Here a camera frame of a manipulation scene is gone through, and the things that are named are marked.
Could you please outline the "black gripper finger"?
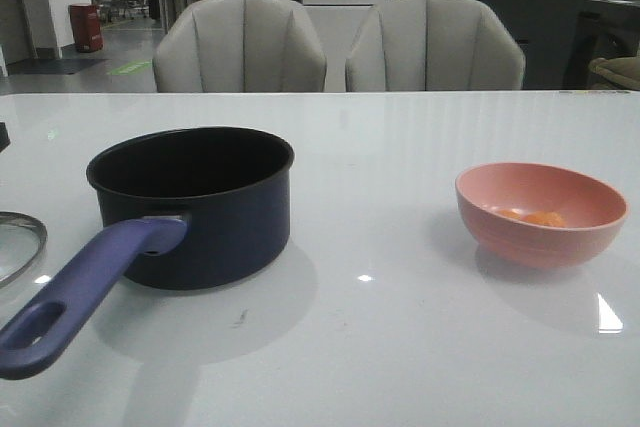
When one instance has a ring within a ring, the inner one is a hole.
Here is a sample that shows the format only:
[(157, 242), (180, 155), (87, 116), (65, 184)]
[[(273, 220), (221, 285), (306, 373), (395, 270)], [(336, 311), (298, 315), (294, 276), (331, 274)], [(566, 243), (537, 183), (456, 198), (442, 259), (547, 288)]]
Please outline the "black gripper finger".
[(10, 145), (10, 137), (8, 129), (4, 122), (0, 123), (0, 151), (3, 151)]

